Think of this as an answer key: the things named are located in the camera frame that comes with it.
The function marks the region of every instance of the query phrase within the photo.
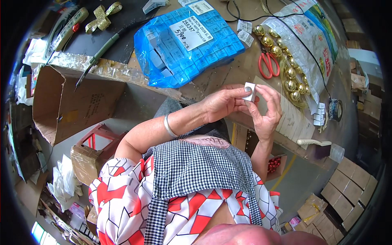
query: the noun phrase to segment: black mat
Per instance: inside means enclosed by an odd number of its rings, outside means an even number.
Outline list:
[[[143,6],[148,0],[124,0],[120,1],[123,8],[120,12],[110,15],[108,18],[112,22],[106,30],[101,31],[98,28],[92,34],[87,35],[85,32],[85,26],[95,20],[93,11],[99,6],[103,5],[105,9],[116,2],[115,0],[91,0],[83,1],[82,7],[85,7],[89,11],[89,16],[80,25],[79,30],[73,34],[70,41],[65,47],[64,52],[73,54],[84,54],[94,56],[99,49],[116,34],[122,27],[131,23],[132,21],[143,21],[154,16],[159,8],[156,8],[149,12],[147,15],[143,13]],[[104,59],[114,60],[121,63],[128,63],[129,58],[134,47],[133,36],[140,28],[137,27],[134,30],[130,30],[127,34],[120,37],[112,47],[110,47],[102,56]]]

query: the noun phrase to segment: red plastic stool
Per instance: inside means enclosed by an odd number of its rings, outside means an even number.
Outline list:
[[[78,141],[78,145],[83,145],[84,142],[88,142],[90,148],[95,149],[95,136],[101,136],[105,139],[111,140],[111,142],[102,149],[100,158],[106,162],[111,156],[116,153],[118,144],[124,138],[128,131],[122,133],[121,135],[116,135],[113,133],[105,124],[97,124],[90,132],[88,132],[81,140]]]

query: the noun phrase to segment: blue plastic bag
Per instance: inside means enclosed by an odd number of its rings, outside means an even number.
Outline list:
[[[134,36],[149,86],[179,88],[205,69],[228,64],[245,47],[206,1],[153,18]]]

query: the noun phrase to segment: silver bangle bracelet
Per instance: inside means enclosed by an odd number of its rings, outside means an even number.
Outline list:
[[[169,116],[169,115],[166,115],[166,116],[165,116],[165,120],[163,121],[163,124],[165,125],[166,131],[170,134],[170,136],[172,136],[173,138],[177,138],[178,135],[175,135],[175,134],[173,133],[173,131],[171,130],[171,128],[169,127],[169,122],[167,121],[167,117],[168,117],[168,116]]]

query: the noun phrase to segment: woman's right hand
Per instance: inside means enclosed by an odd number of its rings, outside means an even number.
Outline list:
[[[255,89],[267,102],[268,110],[265,113],[265,116],[260,114],[254,103],[245,100],[245,104],[253,118],[254,130],[259,140],[268,141],[271,139],[283,114],[282,107],[280,106],[280,93],[273,88],[260,84],[257,84]]]

